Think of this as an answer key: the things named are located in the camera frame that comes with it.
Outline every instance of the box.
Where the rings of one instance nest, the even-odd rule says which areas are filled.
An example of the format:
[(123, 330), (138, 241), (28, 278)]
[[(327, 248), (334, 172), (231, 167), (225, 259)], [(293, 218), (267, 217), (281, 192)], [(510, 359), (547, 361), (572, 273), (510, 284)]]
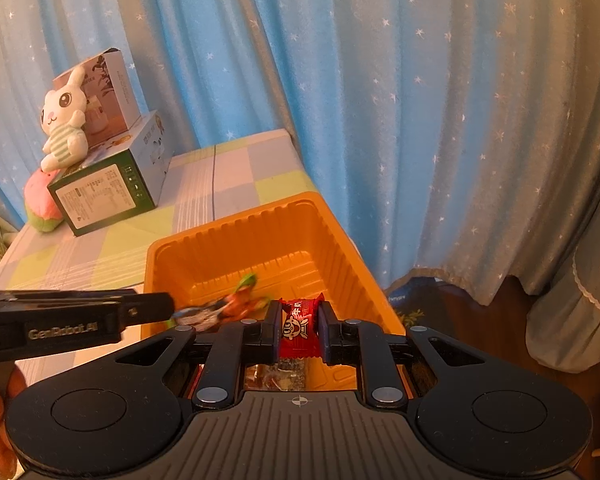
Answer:
[[(183, 308), (230, 294), (250, 272), (258, 276), (254, 296), (294, 300), (323, 293), (339, 319), (368, 320), (387, 333), (405, 333), (358, 250), (316, 192), (154, 242), (147, 251), (144, 291), (168, 292), (176, 308)], [(165, 326), (143, 325), (142, 337)], [(328, 367), (320, 358), (305, 361), (307, 390), (356, 387), (355, 368)]]
[[(83, 129), (90, 147), (126, 132), (140, 117), (138, 103), (126, 73), (122, 52), (110, 48), (80, 63), (84, 67), (82, 91), (87, 96), (87, 121)], [(54, 90), (62, 88), (71, 70), (53, 81)]]
[(76, 236), (155, 208), (173, 156), (157, 112), (92, 148), (47, 186)]

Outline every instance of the bunny face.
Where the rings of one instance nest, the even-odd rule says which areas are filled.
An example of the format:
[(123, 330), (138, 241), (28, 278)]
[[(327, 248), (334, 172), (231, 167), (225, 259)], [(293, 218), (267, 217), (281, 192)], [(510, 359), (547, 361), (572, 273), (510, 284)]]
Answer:
[(59, 90), (50, 90), (45, 96), (45, 107), (40, 114), (40, 124), (47, 135), (62, 124), (67, 124), (75, 111), (85, 111), (87, 97), (80, 89), (84, 81), (84, 69), (77, 66), (69, 81)]

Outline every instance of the hand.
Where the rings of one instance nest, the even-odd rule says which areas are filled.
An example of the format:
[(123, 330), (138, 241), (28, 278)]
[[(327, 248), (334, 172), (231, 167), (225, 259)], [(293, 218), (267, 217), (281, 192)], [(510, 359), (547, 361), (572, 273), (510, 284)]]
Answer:
[[(17, 394), (27, 387), (24, 375), (18, 367), (13, 369), (13, 373), (7, 385), (7, 397), (13, 399)], [(11, 449), (11, 444), (7, 439), (7, 433), (4, 429), (4, 401), (0, 396), (0, 474), (5, 478), (13, 478), (16, 474), (17, 460), (16, 455)]]

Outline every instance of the orange plastic tray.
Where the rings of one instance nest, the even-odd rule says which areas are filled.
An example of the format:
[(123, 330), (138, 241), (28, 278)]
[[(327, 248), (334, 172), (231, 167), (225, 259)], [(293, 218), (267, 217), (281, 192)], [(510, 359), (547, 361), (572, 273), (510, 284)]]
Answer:
[[(146, 292), (168, 292), (177, 308), (231, 293), (254, 272), (254, 294), (293, 300), (321, 292), (339, 319), (378, 323), (404, 334), (360, 255), (320, 194), (306, 192), (222, 218), (153, 243), (144, 277)], [(147, 337), (164, 324), (142, 327)], [(356, 387), (351, 367), (307, 362), (308, 390)]]

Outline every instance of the red snack package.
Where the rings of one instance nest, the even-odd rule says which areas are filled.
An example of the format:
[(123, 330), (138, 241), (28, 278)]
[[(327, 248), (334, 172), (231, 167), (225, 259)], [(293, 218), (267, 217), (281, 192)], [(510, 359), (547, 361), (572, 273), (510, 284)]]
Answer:
[(282, 310), (286, 319), (282, 325), (280, 338), (280, 358), (299, 359), (320, 357), (318, 339), (318, 305), (324, 301), (324, 294), (314, 300), (283, 301)]

